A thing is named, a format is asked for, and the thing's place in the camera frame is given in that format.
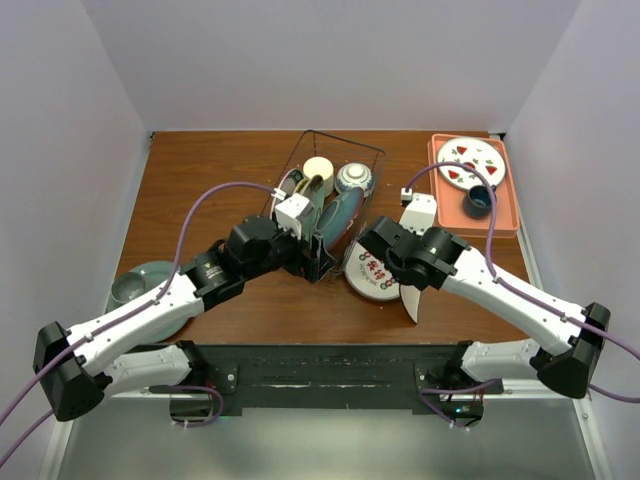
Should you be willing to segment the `cream ceramic mug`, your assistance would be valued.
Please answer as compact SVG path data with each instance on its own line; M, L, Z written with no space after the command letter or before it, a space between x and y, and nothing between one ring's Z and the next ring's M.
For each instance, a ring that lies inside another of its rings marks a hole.
M304 162L302 171L308 179L319 175L323 180L324 197L330 196L334 189L334 166L329 159L322 156L311 157Z

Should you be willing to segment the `white plate red green characters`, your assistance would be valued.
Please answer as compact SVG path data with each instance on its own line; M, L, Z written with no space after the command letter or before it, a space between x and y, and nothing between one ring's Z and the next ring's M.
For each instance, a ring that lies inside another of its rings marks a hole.
M387 302L400 297L399 284L391 273L359 243L351 249L344 276L356 293L369 300Z

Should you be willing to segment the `green plate with flower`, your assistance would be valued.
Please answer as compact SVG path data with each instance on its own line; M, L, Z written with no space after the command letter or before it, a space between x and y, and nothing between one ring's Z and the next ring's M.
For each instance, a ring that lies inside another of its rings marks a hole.
M309 240L316 230L317 222L322 214L324 207L324 186L323 180L319 175L308 179L308 183L301 193L303 197L310 200L312 211L302 222L303 238Z

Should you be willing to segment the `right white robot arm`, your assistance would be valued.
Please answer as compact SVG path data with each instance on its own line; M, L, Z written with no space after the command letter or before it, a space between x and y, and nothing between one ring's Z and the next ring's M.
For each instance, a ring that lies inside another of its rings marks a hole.
M383 216L359 238L402 286L428 287L470 300L527 334L522 341L462 342L445 369L448 386L469 392L478 383L537 379L557 394L581 399L603 349L611 312L556 298L499 267L440 227L423 235Z

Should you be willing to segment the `white plate teal lettered rim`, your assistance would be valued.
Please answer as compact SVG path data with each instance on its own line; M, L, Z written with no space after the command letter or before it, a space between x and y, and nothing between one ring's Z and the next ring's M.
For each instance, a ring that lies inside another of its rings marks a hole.
M273 198L273 201L271 203L270 213L269 213L269 216L271 219L275 219L275 207L279 203L281 203L283 200L292 196L295 193L297 186L304 179L305 179L305 176L302 170L299 168L292 168L284 175L284 177L281 179L280 183L277 186L277 188L283 192L283 195L281 197L276 196Z

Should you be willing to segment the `dark plate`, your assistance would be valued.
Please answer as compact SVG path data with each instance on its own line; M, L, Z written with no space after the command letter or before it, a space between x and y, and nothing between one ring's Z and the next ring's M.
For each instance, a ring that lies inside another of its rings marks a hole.
M365 191L354 187L340 193L321 214L316 230L327 251L331 250L346 234L359 215Z

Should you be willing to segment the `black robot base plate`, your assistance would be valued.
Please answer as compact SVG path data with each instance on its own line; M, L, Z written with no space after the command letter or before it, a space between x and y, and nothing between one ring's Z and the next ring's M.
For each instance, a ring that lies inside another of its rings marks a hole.
M202 345L210 393L172 394L176 422L250 408L441 411L464 427L476 425L484 401L503 385L482 387L453 366L454 345Z

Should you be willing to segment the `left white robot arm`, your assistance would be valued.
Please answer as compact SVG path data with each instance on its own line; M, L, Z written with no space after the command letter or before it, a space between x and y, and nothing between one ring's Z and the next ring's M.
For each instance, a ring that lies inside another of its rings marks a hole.
M208 366L191 342L154 353L137 348L179 320L194 318L239 296L247 282L283 269L310 283L335 264L319 231L299 238L267 217L250 216L225 239L155 289L94 320L63 327L52 322L36 337L36 380L60 422L77 419L127 389L179 386L196 392Z

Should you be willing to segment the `blue floral white bowl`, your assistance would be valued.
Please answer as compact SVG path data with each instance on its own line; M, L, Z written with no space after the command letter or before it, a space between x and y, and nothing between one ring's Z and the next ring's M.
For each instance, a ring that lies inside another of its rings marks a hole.
M334 188L343 193L352 188L361 188L367 198L374 186L374 176L371 169L358 162L347 163L340 168L334 179Z

